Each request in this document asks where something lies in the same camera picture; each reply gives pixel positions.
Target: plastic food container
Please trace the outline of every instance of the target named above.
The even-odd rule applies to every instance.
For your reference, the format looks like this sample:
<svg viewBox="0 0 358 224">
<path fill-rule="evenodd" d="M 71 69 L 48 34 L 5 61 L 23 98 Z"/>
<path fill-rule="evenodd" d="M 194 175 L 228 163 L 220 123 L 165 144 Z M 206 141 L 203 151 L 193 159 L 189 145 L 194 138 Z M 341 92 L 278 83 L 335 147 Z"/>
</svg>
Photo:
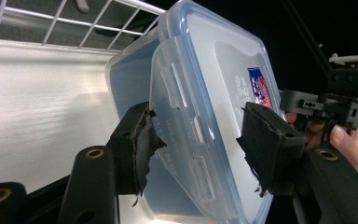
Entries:
<svg viewBox="0 0 358 224">
<path fill-rule="evenodd" d="M 283 117 L 259 38 L 194 2 L 180 1 L 160 16 L 155 30 L 108 63 L 106 77 L 120 116 L 149 100 L 158 135 L 168 145 L 152 162 L 162 161 L 203 216 L 219 223 L 265 222 L 272 197 L 260 198 L 236 141 L 246 102 Z M 149 185 L 167 183 L 162 176 L 152 164 Z M 146 187 L 145 197 L 153 210 L 149 199 L 158 193 Z"/>
</svg>

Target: transparent container lid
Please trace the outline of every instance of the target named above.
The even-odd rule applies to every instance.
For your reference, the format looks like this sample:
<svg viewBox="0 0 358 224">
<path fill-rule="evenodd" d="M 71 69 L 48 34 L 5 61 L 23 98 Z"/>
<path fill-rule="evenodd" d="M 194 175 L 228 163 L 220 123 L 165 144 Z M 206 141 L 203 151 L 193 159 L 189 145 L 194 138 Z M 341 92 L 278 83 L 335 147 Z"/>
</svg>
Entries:
<svg viewBox="0 0 358 224">
<path fill-rule="evenodd" d="M 158 21 L 150 109 L 167 147 L 164 165 L 201 213 L 221 223 L 266 220 L 271 196 L 236 142 L 246 102 L 279 110 L 280 96 L 262 41 L 191 1 Z"/>
</svg>

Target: finger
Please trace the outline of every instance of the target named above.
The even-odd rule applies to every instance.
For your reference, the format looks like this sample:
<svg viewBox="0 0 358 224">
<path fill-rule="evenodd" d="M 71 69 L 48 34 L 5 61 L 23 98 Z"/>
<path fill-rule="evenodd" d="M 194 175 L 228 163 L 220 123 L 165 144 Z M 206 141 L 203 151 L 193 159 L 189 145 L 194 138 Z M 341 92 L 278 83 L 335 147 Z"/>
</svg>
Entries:
<svg viewBox="0 0 358 224">
<path fill-rule="evenodd" d="M 307 129 L 310 132 L 318 133 L 324 128 L 324 121 L 320 119 L 310 119 L 307 124 Z"/>
<path fill-rule="evenodd" d="M 349 135 L 336 125 L 330 133 L 330 143 L 347 158 L 358 172 L 358 131 L 352 131 Z"/>
<path fill-rule="evenodd" d="M 297 119 L 297 114 L 296 113 L 287 113 L 286 119 L 289 124 L 294 124 Z"/>
<path fill-rule="evenodd" d="M 312 139 L 312 137 L 315 135 L 314 132 L 311 132 L 310 130 L 306 129 L 304 132 L 303 132 L 303 135 L 306 139 L 306 144 L 310 141 L 310 139 Z"/>
<path fill-rule="evenodd" d="M 308 150 L 313 147 L 318 147 L 321 144 L 322 132 L 318 132 L 312 136 L 312 138 L 305 145 L 305 149 Z"/>
</svg>

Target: container label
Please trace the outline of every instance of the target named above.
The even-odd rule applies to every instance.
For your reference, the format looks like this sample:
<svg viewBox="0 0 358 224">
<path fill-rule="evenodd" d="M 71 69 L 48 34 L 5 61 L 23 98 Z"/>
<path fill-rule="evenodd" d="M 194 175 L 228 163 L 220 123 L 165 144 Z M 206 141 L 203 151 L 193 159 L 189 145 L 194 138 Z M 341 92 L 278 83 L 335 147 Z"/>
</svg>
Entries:
<svg viewBox="0 0 358 224">
<path fill-rule="evenodd" d="M 269 89 L 267 88 L 266 81 L 260 72 L 260 68 L 248 68 L 248 72 L 256 102 L 272 109 L 271 99 L 269 98 Z"/>
</svg>

